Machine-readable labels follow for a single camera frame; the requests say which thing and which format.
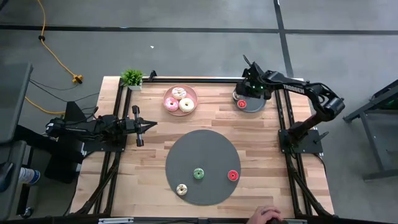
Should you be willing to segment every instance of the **potted plant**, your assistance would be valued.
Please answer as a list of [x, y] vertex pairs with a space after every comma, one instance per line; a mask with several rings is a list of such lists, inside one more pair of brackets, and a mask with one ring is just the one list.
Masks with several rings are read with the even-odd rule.
[[142, 76], [144, 76], [141, 70], [127, 69], [122, 72], [123, 85], [128, 86], [130, 90], [139, 91], [142, 89]]

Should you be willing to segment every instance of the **person's hand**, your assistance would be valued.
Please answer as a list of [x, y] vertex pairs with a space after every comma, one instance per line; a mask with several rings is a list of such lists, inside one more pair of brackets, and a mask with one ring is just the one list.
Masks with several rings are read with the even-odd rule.
[[280, 210], [278, 208], [258, 207], [246, 224], [266, 224], [266, 222], [273, 218], [278, 221], [282, 221]]

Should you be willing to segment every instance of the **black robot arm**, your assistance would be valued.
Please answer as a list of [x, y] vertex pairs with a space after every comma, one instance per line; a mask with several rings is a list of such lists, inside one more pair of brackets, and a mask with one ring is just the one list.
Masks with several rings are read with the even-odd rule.
[[95, 120], [66, 122], [62, 118], [51, 119], [46, 125], [46, 133], [51, 137], [59, 137], [66, 134], [72, 135], [82, 142], [118, 142], [127, 134], [137, 134], [137, 146], [143, 146], [142, 134], [157, 122], [146, 121], [139, 116], [139, 107], [133, 106], [134, 119], [118, 119], [115, 115], [99, 116]]
[[275, 90], [288, 90], [307, 96], [316, 111], [314, 115], [305, 121], [294, 123], [288, 130], [289, 143], [297, 144], [307, 134], [307, 131], [322, 121], [331, 121], [344, 109], [343, 98], [339, 98], [335, 92], [322, 83], [310, 83], [287, 78], [283, 74], [274, 71], [263, 72], [256, 63], [250, 63], [249, 69], [243, 71], [244, 80], [236, 84], [236, 93], [253, 98], [269, 100]]

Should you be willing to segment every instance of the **wooden table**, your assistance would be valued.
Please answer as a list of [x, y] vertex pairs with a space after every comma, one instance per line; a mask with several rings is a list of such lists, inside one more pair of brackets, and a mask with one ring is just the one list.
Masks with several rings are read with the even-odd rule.
[[[112, 114], [118, 81], [119, 77], [104, 77], [96, 115]], [[178, 117], [169, 114], [162, 106], [163, 94], [171, 86], [173, 84], [170, 83], [145, 83], [142, 91], [132, 94], [130, 105], [138, 105], [140, 116], [157, 121], [158, 125], [143, 135], [144, 147], [136, 146], [135, 134], [128, 136], [119, 166], [112, 216], [247, 218], [257, 206], [273, 205], [281, 209], [285, 218], [294, 217], [286, 162], [277, 138], [280, 127], [275, 98], [272, 97], [260, 112], [243, 113], [233, 105], [233, 84], [196, 83], [190, 85], [198, 93], [196, 110]], [[290, 98], [296, 121], [303, 121], [311, 115], [305, 96], [291, 93]], [[241, 160], [238, 186], [227, 200], [218, 205], [196, 206], [184, 202], [170, 189], [165, 176], [169, 149], [178, 138], [197, 129], [209, 129], [224, 135], [234, 144]], [[78, 210], [97, 187], [103, 156], [104, 153], [96, 152], [84, 160], [71, 212]], [[308, 187], [325, 209], [333, 213], [321, 162], [310, 154], [302, 157]], [[304, 212], [300, 190], [298, 195]]]

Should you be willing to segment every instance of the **gray floor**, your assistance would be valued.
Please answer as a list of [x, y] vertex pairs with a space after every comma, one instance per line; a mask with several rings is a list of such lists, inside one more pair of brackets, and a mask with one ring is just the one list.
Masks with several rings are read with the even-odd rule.
[[[43, 0], [43, 4], [52, 25], [277, 28], [272, 0]], [[397, 1], [388, 0], [280, 0], [287, 29], [396, 30], [397, 6]], [[36, 1], [13, 0], [0, 11], [0, 23], [41, 25], [42, 13]], [[31, 61], [33, 79], [70, 87], [70, 75], [41, 46], [39, 34], [0, 30], [0, 63]], [[126, 68], [156, 70], [159, 75], [240, 77], [246, 67], [241, 55], [246, 54], [263, 69], [285, 72], [278, 34], [51, 31], [45, 36], [62, 62], [85, 76], [84, 84], [73, 91], [54, 91], [68, 100], [98, 92], [104, 75], [118, 75]], [[346, 99], [344, 112], [318, 127], [330, 132], [323, 147], [335, 213], [397, 222], [398, 178], [362, 181], [362, 175], [377, 171], [376, 161], [362, 124], [346, 124], [342, 117], [398, 77], [398, 36], [288, 35], [287, 43], [295, 77], [324, 82]], [[65, 109], [63, 102], [35, 86], [29, 86], [27, 96], [48, 110]], [[93, 106], [96, 100], [78, 104]], [[25, 103], [20, 123], [42, 133], [50, 118]], [[42, 167], [45, 161], [44, 156], [35, 160]], [[35, 216], [61, 215], [73, 190], [73, 184], [45, 180]]]

